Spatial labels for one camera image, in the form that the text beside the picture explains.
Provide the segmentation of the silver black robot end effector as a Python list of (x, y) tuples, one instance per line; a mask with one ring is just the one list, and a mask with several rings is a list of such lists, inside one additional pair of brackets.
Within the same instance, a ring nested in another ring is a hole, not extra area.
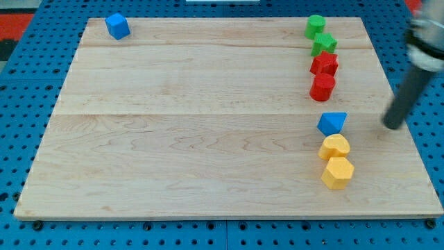
[(443, 70), (443, 7), (422, 7), (406, 32), (411, 62), (428, 72)]

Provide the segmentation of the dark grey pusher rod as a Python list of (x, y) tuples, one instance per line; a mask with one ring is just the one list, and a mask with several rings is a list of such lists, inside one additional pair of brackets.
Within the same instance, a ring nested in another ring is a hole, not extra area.
[(397, 94), (384, 113), (383, 125), (392, 130), (399, 129), (434, 76), (434, 72), (421, 69), (415, 65), (411, 66), (400, 84)]

